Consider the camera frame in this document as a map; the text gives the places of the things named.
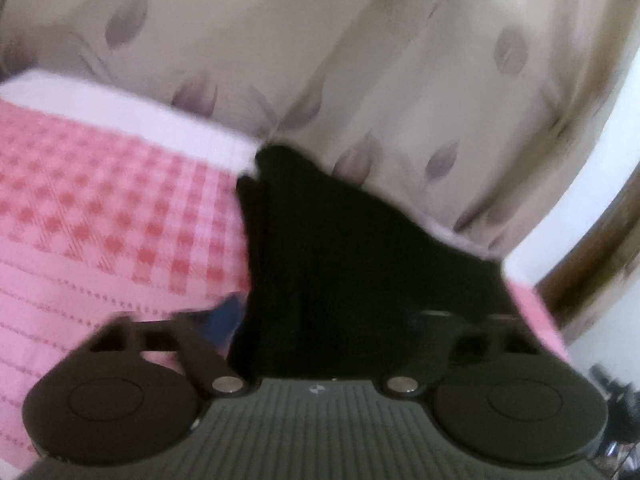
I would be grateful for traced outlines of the black small garment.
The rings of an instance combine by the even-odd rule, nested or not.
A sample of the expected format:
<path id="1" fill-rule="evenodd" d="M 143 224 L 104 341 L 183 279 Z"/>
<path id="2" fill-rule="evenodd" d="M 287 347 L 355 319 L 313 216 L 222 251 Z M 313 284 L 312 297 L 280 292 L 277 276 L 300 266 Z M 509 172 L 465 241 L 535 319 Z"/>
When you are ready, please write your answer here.
<path id="1" fill-rule="evenodd" d="M 254 380 L 380 377 L 420 344 L 426 310 L 511 314 L 498 262 L 451 247 L 394 206 L 270 144 L 236 182 L 250 292 L 228 354 Z"/>

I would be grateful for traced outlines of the pink white bed sheet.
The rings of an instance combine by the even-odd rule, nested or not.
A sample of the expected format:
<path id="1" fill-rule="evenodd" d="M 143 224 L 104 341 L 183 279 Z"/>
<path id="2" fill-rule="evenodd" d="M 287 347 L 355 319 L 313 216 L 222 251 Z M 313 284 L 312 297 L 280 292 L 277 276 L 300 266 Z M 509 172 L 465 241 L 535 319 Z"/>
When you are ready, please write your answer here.
<path id="1" fill-rule="evenodd" d="M 248 276 L 235 178 L 256 140 L 30 70 L 1 86 L 1 474 L 36 453 L 27 391 L 117 312 L 208 309 Z"/>

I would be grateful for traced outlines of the beige leaf-print curtain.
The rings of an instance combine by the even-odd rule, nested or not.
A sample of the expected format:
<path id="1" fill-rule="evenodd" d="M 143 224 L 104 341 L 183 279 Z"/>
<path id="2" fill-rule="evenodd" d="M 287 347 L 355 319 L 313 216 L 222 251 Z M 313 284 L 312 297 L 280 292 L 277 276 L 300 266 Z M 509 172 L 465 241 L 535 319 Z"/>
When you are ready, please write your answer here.
<path id="1" fill-rule="evenodd" d="M 504 255 L 568 189 L 639 0 L 1 0 L 1 69 L 89 79 L 255 138 Z"/>

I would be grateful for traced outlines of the dark wooden door frame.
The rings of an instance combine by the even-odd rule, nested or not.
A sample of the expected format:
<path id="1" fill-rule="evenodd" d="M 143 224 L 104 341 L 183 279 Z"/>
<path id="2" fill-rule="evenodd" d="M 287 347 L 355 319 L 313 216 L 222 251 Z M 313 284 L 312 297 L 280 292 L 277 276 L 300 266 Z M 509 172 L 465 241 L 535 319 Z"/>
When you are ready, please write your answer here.
<path id="1" fill-rule="evenodd" d="M 639 276 L 639 173 L 537 285 L 567 344 L 604 317 Z"/>

